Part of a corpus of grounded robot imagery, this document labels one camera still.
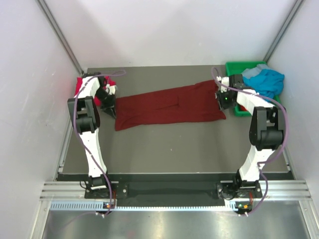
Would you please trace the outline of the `dark maroon t-shirt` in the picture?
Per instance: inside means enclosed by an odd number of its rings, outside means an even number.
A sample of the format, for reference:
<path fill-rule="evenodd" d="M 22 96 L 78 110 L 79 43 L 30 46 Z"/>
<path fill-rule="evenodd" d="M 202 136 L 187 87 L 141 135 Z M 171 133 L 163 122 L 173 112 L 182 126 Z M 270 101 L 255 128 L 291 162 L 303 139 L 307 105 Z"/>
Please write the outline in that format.
<path fill-rule="evenodd" d="M 225 120 L 213 80 L 194 85 L 121 97 L 116 100 L 115 130 L 139 125 Z"/>

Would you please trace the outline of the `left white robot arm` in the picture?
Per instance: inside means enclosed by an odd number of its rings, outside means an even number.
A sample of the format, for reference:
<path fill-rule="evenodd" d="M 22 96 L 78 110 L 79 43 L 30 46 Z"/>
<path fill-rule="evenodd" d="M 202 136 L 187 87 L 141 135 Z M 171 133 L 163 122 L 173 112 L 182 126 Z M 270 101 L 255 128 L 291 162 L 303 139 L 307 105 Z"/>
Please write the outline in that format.
<path fill-rule="evenodd" d="M 107 176 L 107 167 L 101 153 L 101 121 L 94 99 L 99 100 L 102 112 L 116 118 L 116 91 L 117 86 L 109 80 L 108 75 L 100 72 L 86 73 L 81 78 L 75 96 L 67 101 L 75 135 L 82 144 L 87 158 L 87 198 L 112 198 L 113 185 Z"/>

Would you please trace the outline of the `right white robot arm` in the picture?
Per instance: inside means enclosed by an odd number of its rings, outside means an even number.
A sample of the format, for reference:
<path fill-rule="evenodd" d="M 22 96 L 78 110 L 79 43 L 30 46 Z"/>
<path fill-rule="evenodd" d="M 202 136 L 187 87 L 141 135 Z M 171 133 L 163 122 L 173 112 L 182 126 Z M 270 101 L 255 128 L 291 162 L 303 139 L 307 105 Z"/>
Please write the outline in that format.
<path fill-rule="evenodd" d="M 244 164 L 237 170 L 233 182 L 219 183 L 218 196 L 225 200 L 260 197 L 259 179 L 269 157 L 284 143 L 284 108 L 276 101 L 266 101 L 254 89 L 244 84 L 240 74 L 215 78 L 219 90 L 216 98 L 222 110 L 241 105 L 251 115 L 250 150 Z"/>

